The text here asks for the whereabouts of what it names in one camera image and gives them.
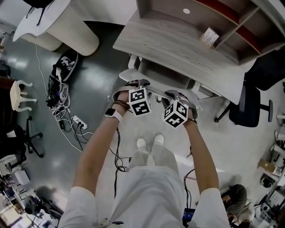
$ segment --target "black bag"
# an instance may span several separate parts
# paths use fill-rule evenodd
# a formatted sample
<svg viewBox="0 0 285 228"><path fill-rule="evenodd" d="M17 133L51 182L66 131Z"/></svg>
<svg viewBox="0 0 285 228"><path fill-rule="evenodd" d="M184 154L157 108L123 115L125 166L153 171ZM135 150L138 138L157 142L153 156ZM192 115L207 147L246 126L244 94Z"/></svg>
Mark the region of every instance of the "black bag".
<svg viewBox="0 0 285 228"><path fill-rule="evenodd" d="M40 24L41 22L41 18L45 12L45 8L47 7L48 4L50 4L53 0L23 0L25 3L28 3L31 8L30 10L28 11L27 13L27 16L26 18L28 18L28 15L30 13L30 11L33 9L33 8L43 8L42 12L41 12L41 17L40 17L40 20L39 22L37 23L37 26Z"/></svg>

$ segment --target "smartwatch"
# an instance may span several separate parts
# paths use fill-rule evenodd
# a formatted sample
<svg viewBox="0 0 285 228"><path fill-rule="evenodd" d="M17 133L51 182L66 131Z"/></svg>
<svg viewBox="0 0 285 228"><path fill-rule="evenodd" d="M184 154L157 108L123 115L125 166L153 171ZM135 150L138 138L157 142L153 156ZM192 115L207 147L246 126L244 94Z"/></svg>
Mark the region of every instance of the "smartwatch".
<svg viewBox="0 0 285 228"><path fill-rule="evenodd" d="M121 123L121 121L122 121L122 116L121 116L121 114L120 114L119 112L117 112L116 109L108 109L108 110L105 112L105 116L106 116L106 117L109 117L109 118L115 117L115 118L118 119L118 121L119 121L120 123Z"/></svg>

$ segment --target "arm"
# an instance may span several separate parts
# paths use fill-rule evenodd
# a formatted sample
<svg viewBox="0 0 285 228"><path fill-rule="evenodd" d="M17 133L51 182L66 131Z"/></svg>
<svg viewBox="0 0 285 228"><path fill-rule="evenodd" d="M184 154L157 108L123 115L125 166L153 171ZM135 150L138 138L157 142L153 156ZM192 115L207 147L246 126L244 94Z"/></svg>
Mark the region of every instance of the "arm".
<svg viewBox="0 0 285 228"><path fill-rule="evenodd" d="M128 101L128 92L122 92L119 100ZM113 105L121 116L126 110L118 104ZM87 143L77 166L74 187L82 187L95 195L99 174L103 167L109 146L119 125L116 118L105 118Z"/></svg>
<svg viewBox="0 0 285 228"><path fill-rule="evenodd" d="M189 110L188 118L193 118ZM198 126L193 121L184 123L192 147L195 173L200 194L208 188L219 188L216 168L210 152L199 132Z"/></svg>

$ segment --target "watch face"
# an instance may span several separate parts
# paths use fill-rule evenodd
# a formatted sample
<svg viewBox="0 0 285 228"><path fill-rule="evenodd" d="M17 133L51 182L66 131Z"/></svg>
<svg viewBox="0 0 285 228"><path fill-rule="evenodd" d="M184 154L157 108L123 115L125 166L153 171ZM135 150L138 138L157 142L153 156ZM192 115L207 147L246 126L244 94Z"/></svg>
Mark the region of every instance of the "watch face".
<svg viewBox="0 0 285 228"><path fill-rule="evenodd" d="M105 115L106 116L113 116L114 113L115 113L116 109L108 109L106 112L105 112Z"/></svg>

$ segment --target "beige pants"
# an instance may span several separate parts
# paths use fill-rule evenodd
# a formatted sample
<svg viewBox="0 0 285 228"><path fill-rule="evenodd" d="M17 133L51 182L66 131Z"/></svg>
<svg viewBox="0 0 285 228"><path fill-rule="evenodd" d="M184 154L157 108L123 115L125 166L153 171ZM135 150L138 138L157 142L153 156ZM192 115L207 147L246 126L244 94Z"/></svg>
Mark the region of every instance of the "beige pants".
<svg viewBox="0 0 285 228"><path fill-rule="evenodd" d="M154 144L151 149L151 155L155 161L155 166L166 166L174 170L179 175L177 161L170 150L164 146ZM130 161L129 169L137 166L147 166L148 156L149 153L144 147L139 148Z"/></svg>

